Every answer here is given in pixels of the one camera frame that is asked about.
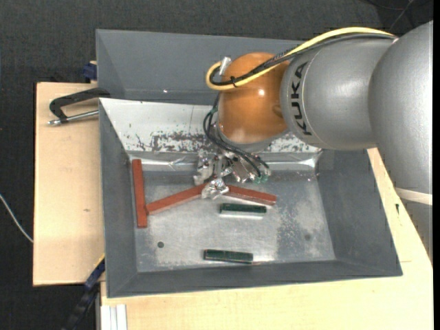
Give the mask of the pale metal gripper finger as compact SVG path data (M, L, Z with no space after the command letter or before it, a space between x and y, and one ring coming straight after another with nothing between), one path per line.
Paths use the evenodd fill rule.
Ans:
M229 187L222 178L216 178L210 181L201 192L203 199L216 199L217 197L229 192Z
M198 154L196 173L193 175L195 185L203 184L212 176L213 170L213 156L206 151L200 151Z

